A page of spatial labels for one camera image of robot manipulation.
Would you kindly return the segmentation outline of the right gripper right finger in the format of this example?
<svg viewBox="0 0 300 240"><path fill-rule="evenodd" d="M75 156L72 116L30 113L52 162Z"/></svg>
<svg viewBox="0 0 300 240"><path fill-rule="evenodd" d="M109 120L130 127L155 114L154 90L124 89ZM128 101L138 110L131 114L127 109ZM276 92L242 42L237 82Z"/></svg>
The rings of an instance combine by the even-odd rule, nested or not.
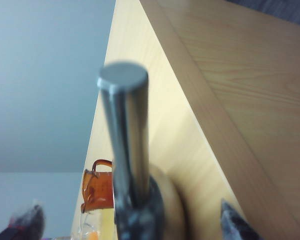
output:
<svg viewBox="0 0 300 240"><path fill-rule="evenodd" d="M225 199L221 200L220 226L223 240L261 240L262 237Z"/></svg>

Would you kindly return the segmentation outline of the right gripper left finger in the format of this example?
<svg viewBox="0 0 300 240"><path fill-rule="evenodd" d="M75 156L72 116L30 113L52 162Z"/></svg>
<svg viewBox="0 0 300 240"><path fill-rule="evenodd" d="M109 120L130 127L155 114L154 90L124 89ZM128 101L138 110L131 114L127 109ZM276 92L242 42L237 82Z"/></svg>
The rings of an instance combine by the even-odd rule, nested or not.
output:
<svg viewBox="0 0 300 240"><path fill-rule="evenodd" d="M5 229L0 232L0 240L40 240L46 227L46 215L38 200L14 212Z"/></svg>

